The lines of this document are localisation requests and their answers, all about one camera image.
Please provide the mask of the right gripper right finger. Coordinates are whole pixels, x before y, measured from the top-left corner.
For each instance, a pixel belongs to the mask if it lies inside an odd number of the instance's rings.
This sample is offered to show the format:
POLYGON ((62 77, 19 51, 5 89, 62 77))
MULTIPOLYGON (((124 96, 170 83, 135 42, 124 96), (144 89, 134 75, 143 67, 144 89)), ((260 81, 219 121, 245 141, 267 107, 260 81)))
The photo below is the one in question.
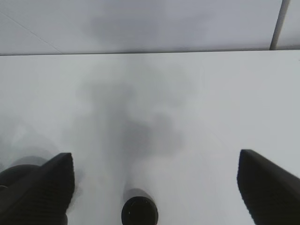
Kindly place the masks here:
POLYGON ((300 179, 253 150, 241 150, 237 184, 256 225, 300 223, 300 179))

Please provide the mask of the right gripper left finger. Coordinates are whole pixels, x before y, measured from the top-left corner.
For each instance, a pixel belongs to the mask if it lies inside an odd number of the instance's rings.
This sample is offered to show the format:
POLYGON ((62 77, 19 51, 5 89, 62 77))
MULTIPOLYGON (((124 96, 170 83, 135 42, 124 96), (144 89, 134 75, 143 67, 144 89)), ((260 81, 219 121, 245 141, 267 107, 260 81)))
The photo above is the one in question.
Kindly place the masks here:
POLYGON ((2 225, 66 225, 75 191, 71 153, 43 165, 16 165, 0 173, 2 225))

